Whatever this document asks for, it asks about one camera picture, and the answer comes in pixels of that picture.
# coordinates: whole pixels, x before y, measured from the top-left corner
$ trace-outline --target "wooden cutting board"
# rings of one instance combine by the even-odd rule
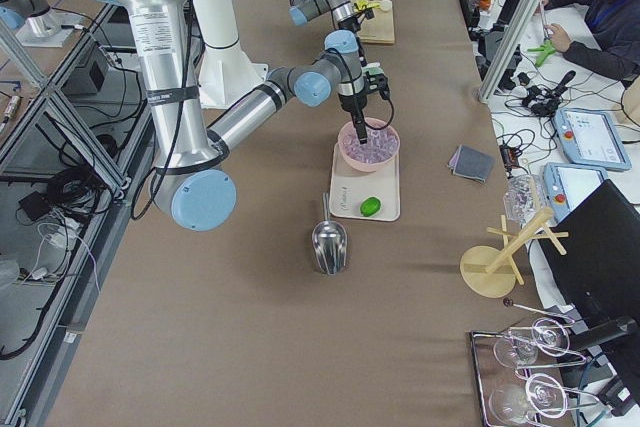
[[[393,44],[396,41],[393,29],[393,4],[391,9],[373,9],[375,17],[362,22],[358,37],[365,44]]]

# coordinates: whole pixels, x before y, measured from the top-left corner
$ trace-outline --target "person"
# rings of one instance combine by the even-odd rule
[[[640,74],[640,0],[542,0],[546,10],[588,5],[585,23],[602,50],[572,40],[559,24],[548,25],[550,40],[565,59],[628,86]]]

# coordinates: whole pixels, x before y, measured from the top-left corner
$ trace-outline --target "brown table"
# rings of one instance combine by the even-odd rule
[[[188,232],[157,209],[130,224],[48,425],[480,425],[467,332],[524,315],[474,294],[458,262],[500,245],[485,227],[506,180],[458,1],[393,2],[396,43],[367,57],[397,108],[400,219],[343,219],[348,269],[313,271],[347,117],[337,99],[293,100],[225,163],[238,205],[220,228]],[[309,63],[331,30],[328,17],[293,27],[286,0],[234,5],[255,62]],[[375,100],[367,113],[388,110]],[[450,174],[461,143],[498,159],[485,185]],[[536,304],[525,281],[513,297]]]

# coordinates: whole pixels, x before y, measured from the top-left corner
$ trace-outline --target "black cable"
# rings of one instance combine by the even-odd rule
[[[18,212],[20,212],[21,210],[22,210],[22,211],[24,211],[24,209],[22,208],[22,206],[18,204],[18,208],[16,209],[16,211],[15,211],[15,212],[14,212],[14,214],[13,214],[13,217],[16,219],[16,222],[18,222],[18,223],[19,223],[20,225],[22,225],[23,227],[30,227],[30,226],[32,226],[33,224],[35,224],[35,223],[36,223],[36,221],[33,221],[33,222],[31,222],[30,224],[25,224],[25,223],[24,223],[24,222],[22,222],[20,219],[18,219]]]
[[[540,162],[542,160],[545,160],[545,159],[549,158],[551,156],[551,153],[558,147],[558,143],[555,140],[556,135],[557,135],[558,132],[557,132],[555,126],[553,125],[553,122],[551,121],[551,119],[546,118],[543,121],[542,118],[538,118],[538,122],[540,123],[540,129],[541,129],[540,137],[542,137],[544,140],[547,140],[548,144],[547,144],[547,148],[546,149],[538,147],[537,145],[534,145],[534,147],[536,147],[540,151],[546,151],[547,154],[544,157],[541,157],[539,159],[529,161],[529,165],[535,164],[536,162]],[[548,125],[551,125],[553,127],[553,131],[549,131],[547,129]],[[544,131],[547,134],[549,134],[549,136],[545,137],[542,134],[542,131]]]
[[[527,132],[531,134],[531,140],[529,142],[525,142],[524,138],[522,137],[522,133]],[[517,145],[511,145],[513,139],[518,139],[519,143]],[[524,153],[524,151],[534,145],[536,139],[536,133],[532,130],[532,129],[520,129],[516,132],[513,133],[504,133],[502,135],[499,135],[496,137],[496,140],[501,143],[501,146],[505,146],[508,147],[510,150],[511,155],[513,155],[515,157],[515,160],[517,161],[517,159],[519,159],[522,154]],[[505,164],[505,169],[507,172],[507,176],[509,178],[513,177],[511,175],[511,170],[512,169],[522,169],[524,170],[526,173],[529,173],[529,170],[519,164],[510,164],[510,165],[506,165]]]
[[[111,41],[109,40],[109,37],[107,37],[107,33],[104,31],[104,29],[102,28],[102,26],[96,21],[96,19],[94,19],[93,17],[87,15],[87,14],[83,14],[81,12],[76,12],[74,10],[67,10],[67,9],[62,9],[60,7],[54,7],[54,10],[59,10],[60,12],[66,12],[67,14],[76,14],[79,15],[81,17],[84,17],[85,19],[88,19],[91,22],[91,25],[93,25],[94,27],[96,27],[98,30],[100,30],[100,32],[102,33],[102,35],[104,36],[104,40],[107,41],[107,44],[109,45],[109,47],[112,50],[115,50],[113,45],[111,44]]]
[[[630,125],[624,125],[624,124],[614,124],[614,125],[619,129],[627,129],[627,130],[630,130],[631,132],[640,133],[640,130],[638,130],[638,129],[634,128],[634,127],[631,127]]]
[[[54,128],[56,128],[56,130],[58,130],[58,132],[60,133],[60,135],[66,139],[66,142],[65,142],[65,144],[64,144],[64,145],[66,145],[66,144],[71,145],[71,147],[73,147],[73,148],[76,150],[76,152],[78,153],[78,155],[80,155],[80,156],[82,157],[82,154],[80,154],[80,152],[76,149],[76,147],[75,147],[75,146],[74,146],[74,145],[69,141],[69,139],[67,138],[67,136],[66,136],[66,134],[65,134],[64,130],[62,129],[62,126],[58,123],[58,121],[57,121],[56,119],[54,119],[53,117],[51,117],[51,116],[50,116],[49,114],[47,114],[46,112],[45,112],[45,116],[46,116],[46,117],[47,117],[47,119],[51,122],[51,124],[54,126]],[[45,135],[45,138],[48,138],[48,136],[46,136],[46,134],[44,133],[44,131],[41,131],[41,132],[43,133],[43,135]],[[71,158],[71,157],[69,156],[69,154],[66,154],[66,153],[64,153],[64,154],[65,154],[65,155],[67,155],[67,157],[69,157],[70,159],[72,159],[72,160],[74,160],[74,161],[75,161],[75,159]],[[95,173],[95,157],[93,157],[93,158],[92,158],[92,163],[91,163],[91,164],[89,164],[89,162],[87,162],[87,161],[86,161],[86,159],[84,159],[84,158],[82,159],[82,162],[80,162],[80,161],[76,161],[76,162],[78,162],[76,165],[71,165],[71,166],[70,166],[70,167],[71,167],[71,169],[67,169],[66,171],[59,172],[58,174],[56,174],[56,176],[64,177],[64,175],[65,175],[64,173],[68,173],[68,172],[70,172],[70,171],[78,172],[78,169],[84,169],[84,172],[86,172],[87,177],[86,177],[86,179],[83,181],[83,183],[82,183],[82,187],[84,188],[85,186],[89,185],[89,186],[91,187],[91,189],[93,190],[93,192],[94,192],[94,196],[95,196],[95,197],[99,197],[99,195],[98,195],[98,194],[99,194],[99,192],[100,192],[100,189],[106,189],[106,190],[108,190],[108,191],[109,191],[109,194],[110,194],[110,196],[111,196],[111,200],[109,201],[109,205],[110,205],[110,204],[115,200],[115,194],[114,194],[114,192],[109,188],[109,186],[108,186],[108,185],[107,185],[107,184],[106,184],[106,183],[105,183],[105,182],[104,182],[104,181],[103,181],[103,180],[102,180],[102,179],[101,179],[101,178],[100,178],[100,177]],[[47,192],[48,192],[48,193],[49,193],[49,189],[54,189],[54,188],[55,188],[54,181],[56,180],[56,176],[54,176],[54,177],[53,177],[53,178],[48,182],[48,184],[47,184]],[[97,212],[97,211],[96,211],[97,204],[96,204],[96,205],[94,206],[94,208],[93,208],[93,209],[91,209],[89,212],[73,210],[72,208],[70,208],[70,207],[68,207],[68,206],[66,206],[66,205],[65,205],[65,203],[67,203],[69,200],[67,200],[67,199],[63,199],[64,201],[61,201],[61,200],[60,200],[61,198],[62,198],[62,197],[60,197],[60,196],[59,196],[59,197],[56,199],[56,198],[55,198],[55,194],[54,194],[54,198],[52,199],[52,198],[50,198],[50,196],[48,195],[48,200],[49,200],[49,202],[50,202],[50,203],[52,203],[53,205],[57,205],[57,206],[59,206],[60,208],[62,208],[63,210],[65,210],[66,212],[71,213],[71,214],[77,214],[77,215],[97,215],[97,214],[103,214],[103,213],[106,213],[106,212],[107,212],[107,210],[108,210],[108,207],[107,207],[107,208],[103,209],[102,211]]]
[[[138,73],[136,72],[136,83],[138,85],[138,105],[136,105],[135,110],[133,112],[131,112],[131,114],[129,114],[126,117],[123,117],[121,119],[109,120],[109,121],[105,121],[105,122],[100,122],[98,124],[90,125],[89,128],[91,130],[97,129],[98,127],[104,127],[105,125],[120,124],[120,123],[125,122],[127,120],[136,118],[137,116],[139,116],[142,113],[142,111],[144,110],[144,107],[146,107],[146,105],[147,105],[147,101],[146,101],[146,99],[143,98],[142,87],[140,86],[140,78],[138,77],[137,74]]]
[[[96,112],[98,112],[101,115],[104,115],[105,117],[109,118],[109,119],[114,119],[116,116],[115,115],[111,115],[108,112],[105,112],[102,109],[99,109],[98,107],[94,106],[94,105],[74,105],[74,107],[76,109],[90,109],[90,110],[94,110]]]
[[[72,214],[72,215],[76,215],[76,216],[82,216],[82,217],[95,217],[96,215],[102,215],[102,214],[106,214],[107,212],[109,212],[109,209],[111,208],[111,204],[114,201],[114,196],[113,196],[113,192],[111,191],[111,189],[107,188],[106,185],[103,185],[104,190],[106,190],[107,192],[109,192],[109,202],[107,203],[107,206],[102,209],[102,210],[97,210],[98,209],[98,204],[100,203],[100,193],[101,190],[98,190],[96,188],[94,188],[93,191],[93,205],[89,208],[88,211],[84,211],[84,210],[75,210],[73,209],[73,207],[84,207],[87,202],[89,202],[89,200],[91,199],[87,199],[82,203],[73,205],[71,207],[66,206],[66,205],[58,205],[58,207],[60,207],[65,213],[68,214]]]
[[[146,99],[142,103],[140,103],[140,107],[138,109],[140,114],[142,114],[142,112],[144,111],[144,107],[146,107],[146,105],[147,105]],[[127,147],[127,145],[129,145],[129,141],[131,140],[131,136],[133,135],[133,132],[136,130],[136,127],[138,126],[138,122],[140,122],[141,118],[142,118],[142,115],[136,115],[133,118],[133,125],[131,125],[131,128],[127,131],[127,133],[126,133],[126,135],[124,137],[124,140],[122,141],[122,143],[118,147],[118,150],[117,150],[118,154],[120,154],[120,152],[122,152]]]
[[[38,132],[40,132],[40,134],[42,134],[42,136],[45,138],[45,140],[54,148],[56,149],[56,151],[58,152],[58,159],[60,160],[60,162],[63,165],[66,165],[67,167],[70,167],[72,165],[77,165],[77,159],[74,159],[73,157],[71,157],[69,154],[67,154],[64,150],[64,146],[69,144],[73,147],[73,144],[69,143],[68,140],[65,141],[65,143],[62,145],[62,147],[58,147],[58,145],[51,139],[51,137],[49,137],[49,135],[45,132],[45,130],[40,127],[40,125],[36,124],[36,129],[38,130]],[[68,157],[69,161],[73,162],[73,164],[67,164],[63,159],[62,156],[66,156]]]
[[[342,54],[337,49],[335,49],[334,47],[330,47],[329,49],[327,49],[327,52],[335,53],[340,58],[340,61],[342,62],[342,65],[344,66],[345,70],[347,71],[347,75],[349,76],[349,83],[351,84],[351,91],[355,93],[355,91],[356,91],[356,89],[355,89],[355,79],[351,75],[351,70],[349,70],[349,66],[347,65],[347,61],[344,60],[344,57],[342,56]],[[356,108],[360,109],[360,105],[358,105],[358,97],[354,95],[353,96],[353,100],[354,100]],[[373,127],[373,126],[369,125],[365,121],[364,125],[367,128],[369,128],[371,130],[384,130],[384,129],[386,129],[387,127],[389,127],[391,125],[391,122],[393,121],[393,118],[394,118],[395,113],[396,113],[396,108],[395,108],[395,105],[393,104],[393,101],[391,100],[391,96],[389,96],[389,98],[387,99],[387,102],[389,102],[389,106],[391,108],[391,115],[389,116],[389,120],[381,127]]]
[[[140,198],[140,194],[142,193],[142,188],[144,187],[144,184],[149,178],[149,176],[153,174],[154,170],[155,170],[155,167],[151,166],[149,171],[146,174],[144,174],[144,177],[142,178],[142,180],[136,187],[135,192],[133,193],[133,199],[131,199],[131,205],[136,205],[138,203],[138,199]]]
[[[620,110],[622,110],[622,113],[624,114],[624,116],[625,116],[627,119],[629,119],[629,121],[630,121],[633,125],[635,125],[635,126],[637,126],[637,127],[640,127],[640,124],[631,118],[631,116],[629,115],[629,113],[627,112],[627,110],[624,108],[624,105],[622,105],[622,108],[621,108]]]
[[[180,83],[180,89],[184,92],[184,90],[187,87],[187,74],[189,71],[189,62],[191,62],[191,39],[193,36],[193,1],[190,0],[189,2],[189,11],[187,13],[187,45],[186,45],[186,52],[185,52],[185,56],[184,56],[184,60],[182,63],[182,81]],[[149,208],[151,207],[151,204],[153,204],[153,201],[155,200],[156,195],[158,195],[158,192],[160,191],[160,187],[162,185],[162,181],[164,180],[164,177],[166,175],[167,169],[169,168],[169,164],[171,163],[171,157],[173,156],[173,152],[175,150],[176,147],[176,143],[178,142],[178,135],[180,133],[180,124],[182,122],[182,113],[184,111],[184,99],[181,100],[178,104],[178,114],[177,114],[177,118],[176,118],[176,129],[175,132],[173,133],[173,140],[171,141],[171,147],[169,148],[169,152],[167,152],[167,159],[164,163],[164,167],[162,169],[162,171],[160,172],[159,175],[159,179],[158,182],[153,186],[153,188],[151,189],[151,196],[149,197],[149,200],[147,201],[147,203],[145,204],[145,206],[143,207],[142,211],[139,214],[135,213],[135,207],[136,207],[136,203],[132,202],[131,203],[131,219],[132,220],[140,220],[144,217],[144,215],[147,213],[147,211],[149,210]]]
[[[51,294],[49,295],[47,302],[42,306],[42,308],[39,309],[40,315],[38,316],[38,320],[36,322],[35,328],[33,329],[33,332],[26,339],[22,339],[24,344],[22,344],[21,347],[18,347],[17,349],[8,353],[4,353],[4,347],[5,347],[4,345],[0,347],[0,361],[15,359],[20,354],[24,353],[29,347],[31,347],[31,344],[33,344],[33,342],[36,340],[36,337],[38,336],[38,334],[40,333],[40,330],[42,329],[42,324],[44,323],[44,319],[49,313],[49,309],[51,308],[51,305],[53,304],[54,299],[58,295],[58,292],[60,291],[61,286],[62,286],[62,282],[58,282],[53,287],[53,290],[51,291]]]

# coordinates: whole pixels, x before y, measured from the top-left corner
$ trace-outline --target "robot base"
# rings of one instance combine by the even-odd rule
[[[54,12],[53,15],[56,16],[60,25],[75,25],[82,21],[82,16],[77,14]],[[50,37],[36,37],[29,25],[24,24],[16,32],[16,38],[25,47],[62,47],[74,32],[74,29],[62,29]]]
[[[242,50],[233,49],[216,51],[207,47],[199,76],[202,108],[228,109],[264,82],[267,64],[252,64]]]

